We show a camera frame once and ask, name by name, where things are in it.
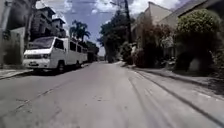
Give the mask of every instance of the window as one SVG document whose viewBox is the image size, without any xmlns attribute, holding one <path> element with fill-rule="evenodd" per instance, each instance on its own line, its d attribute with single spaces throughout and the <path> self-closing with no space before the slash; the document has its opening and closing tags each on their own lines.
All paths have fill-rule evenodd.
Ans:
<svg viewBox="0 0 224 128">
<path fill-rule="evenodd" d="M 70 42 L 70 50 L 76 51 L 76 44 L 73 42 Z"/>
<path fill-rule="evenodd" d="M 64 49 L 63 41 L 55 39 L 54 47 L 58 49 Z"/>
<path fill-rule="evenodd" d="M 54 38 L 52 37 L 42 37 L 30 42 L 28 45 L 29 50 L 33 49 L 49 49 L 52 46 Z"/>
<path fill-rule="evenodd" d="M 79 52 L 79 53 L 82 52 L 82 48 L 81 48 L 81 46 L 78 46 L 78 52 Z"/>
</svg>

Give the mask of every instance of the van bumper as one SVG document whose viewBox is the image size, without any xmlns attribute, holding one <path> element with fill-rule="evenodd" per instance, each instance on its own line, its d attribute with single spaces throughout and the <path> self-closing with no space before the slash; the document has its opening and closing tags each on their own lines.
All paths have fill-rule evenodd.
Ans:
<svg viewBox="0 0 224 128">
<path fill-rule="evenodd" d="M 49 59 L 24 59 L 23 66 L 28 69 L 53 69 Z"/>
</svg>

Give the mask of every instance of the utility pole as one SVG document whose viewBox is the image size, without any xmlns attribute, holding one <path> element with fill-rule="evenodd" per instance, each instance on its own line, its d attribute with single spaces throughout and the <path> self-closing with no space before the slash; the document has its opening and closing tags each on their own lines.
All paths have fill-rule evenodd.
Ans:
<svg viewBox="0 0 224 128">
<path fill-rule="evenodd" d="M 128 0 L 124 0 L 125 4 L 125 13 L 127 17 L 127 32 L 128 32 L 128 42 L 132 44 L 132 34 L 131 34 L 131 18 L 130 18 L 130 12 L 128 7 Z"/>
</svg>

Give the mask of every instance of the sky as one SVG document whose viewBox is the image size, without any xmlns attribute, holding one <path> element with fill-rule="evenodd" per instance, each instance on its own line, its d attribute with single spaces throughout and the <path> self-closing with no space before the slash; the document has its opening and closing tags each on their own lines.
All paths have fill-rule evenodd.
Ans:
<svg viewBox="0 0 224 128">
<path fill-rule="evenodd" d="M 162 7 L 175 10 L 189 0 L 128 0 L 131 15 L 138 15 L 148 7 L 148 1 L 158 4 Z M 78 20 L 88 25 L 88 31 L 91 33 L 90 38 L 86 38 L 96 43 L 100 37 L 100 26 L 110 21 L 111 17 L 117 10 L 117 6 L 110 2 L 121 3 L 123 0 L 41 0 L 37 3 L 37 8 L 45 6 L 51 7 L 56 17 L 62 18 L 66 24 L 64 28 L 67 33 L 72 21 Z M 100 48 L 99 55 L 104 55 L 104 48 Z"/>
</svg>

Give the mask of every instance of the van headlight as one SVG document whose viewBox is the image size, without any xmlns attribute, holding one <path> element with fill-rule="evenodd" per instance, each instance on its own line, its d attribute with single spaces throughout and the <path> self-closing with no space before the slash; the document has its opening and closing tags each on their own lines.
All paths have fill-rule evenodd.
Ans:
<svg viewBox="0 0 224 128">
<path fill-rule="evenodd" d="M 44 55 L 43 55 L 43 58 L 44 58 L 44 59 L 50 59 L 50 58 L 51 58 L 51 54 L 44 54 Z"/>
</svg>

